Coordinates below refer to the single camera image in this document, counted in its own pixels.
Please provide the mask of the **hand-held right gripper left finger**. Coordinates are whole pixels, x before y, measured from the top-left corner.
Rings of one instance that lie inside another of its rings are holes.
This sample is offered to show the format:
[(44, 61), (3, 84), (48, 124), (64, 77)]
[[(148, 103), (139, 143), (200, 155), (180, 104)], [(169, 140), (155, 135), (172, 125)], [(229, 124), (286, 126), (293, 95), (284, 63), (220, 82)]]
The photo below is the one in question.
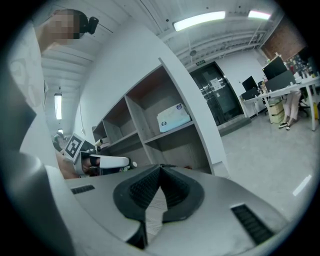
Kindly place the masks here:
[(126, 242), (139, 249), (148, 245), (146, 209), (160, 187), (161, 167), (154, 165), (121, 183), (113, 191), (113, 201), (122, 215), (139, 222), (137, 231)]

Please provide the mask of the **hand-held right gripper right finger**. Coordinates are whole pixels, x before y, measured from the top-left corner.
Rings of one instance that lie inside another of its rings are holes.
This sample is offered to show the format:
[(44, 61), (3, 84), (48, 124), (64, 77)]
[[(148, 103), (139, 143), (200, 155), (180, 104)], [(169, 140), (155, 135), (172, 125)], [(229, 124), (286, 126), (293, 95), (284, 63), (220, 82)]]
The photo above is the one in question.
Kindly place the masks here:
[(160, 167), (159, 186), (164, 193), (167, 205), (167, 211), (162, 217), (164, 224), (188, 219), (203, 203), (202, 185), (173, 168)]

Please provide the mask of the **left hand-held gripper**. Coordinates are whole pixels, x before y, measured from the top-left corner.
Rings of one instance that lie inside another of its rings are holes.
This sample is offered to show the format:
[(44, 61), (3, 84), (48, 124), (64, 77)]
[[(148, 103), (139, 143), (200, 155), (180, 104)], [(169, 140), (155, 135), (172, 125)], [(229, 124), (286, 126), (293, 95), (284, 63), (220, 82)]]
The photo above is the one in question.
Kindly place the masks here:
[(64, 155), (73, 162), (75, 172), (81, 177), (112, 174), (132, 166), (128, 157), (101, 155), (99, 148), (74, 133), (64, 147)]

